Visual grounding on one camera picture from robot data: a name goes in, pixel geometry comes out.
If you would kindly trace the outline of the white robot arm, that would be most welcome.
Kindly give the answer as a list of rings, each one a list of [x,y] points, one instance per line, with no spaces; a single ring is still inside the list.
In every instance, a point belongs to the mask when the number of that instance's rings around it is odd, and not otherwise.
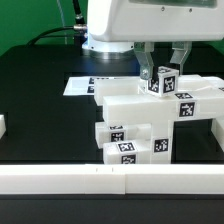
[[[170,62],[183,65],[194,42],[224,39],[224,0],[88,0],[87,34],[91,51],[133,48],[147,80],[155,43],[171,42]]]

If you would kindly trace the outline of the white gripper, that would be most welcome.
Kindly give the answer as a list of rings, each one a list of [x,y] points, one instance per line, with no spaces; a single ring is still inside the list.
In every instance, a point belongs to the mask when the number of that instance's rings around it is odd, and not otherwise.
[[[87,18],[94,39],[135,42],[143,80],[153,75],[153,42],[173,42],[170,63],[182,74],[189,41],[224,38],[224,0],[88,0]]]

